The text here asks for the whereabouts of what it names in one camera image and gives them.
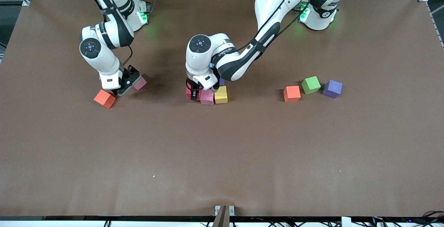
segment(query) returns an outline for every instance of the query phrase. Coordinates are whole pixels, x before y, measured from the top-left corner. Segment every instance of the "brown table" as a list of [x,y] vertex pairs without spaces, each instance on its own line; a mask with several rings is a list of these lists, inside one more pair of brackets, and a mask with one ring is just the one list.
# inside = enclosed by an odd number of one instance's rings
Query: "brown table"
[[[0,65],[0,215],[444,208],[443,50],[425,3],[343,0],[327,30],[290,27],[215,106],[185,98],[187,42],[224,32],[242,46],[254,0],[157,0],[129,63],[148,85],[110,110],[93,101],[98,74],[78,51],[81,28],[100,20],[92,0],[22,8]],[[283,102],[285,86],[315,75],[343,94]]]

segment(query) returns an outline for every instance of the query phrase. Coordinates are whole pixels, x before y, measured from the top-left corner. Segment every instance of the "purple cube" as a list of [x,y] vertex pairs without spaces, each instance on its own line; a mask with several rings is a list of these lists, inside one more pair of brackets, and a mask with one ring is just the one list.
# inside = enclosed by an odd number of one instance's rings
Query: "purple cube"
[[335,80],[329,80],[327,84],[325,84],[324,92],[322,93],[325,96],[336,99],[341,94],[342,91],[342,83],[337,82]]

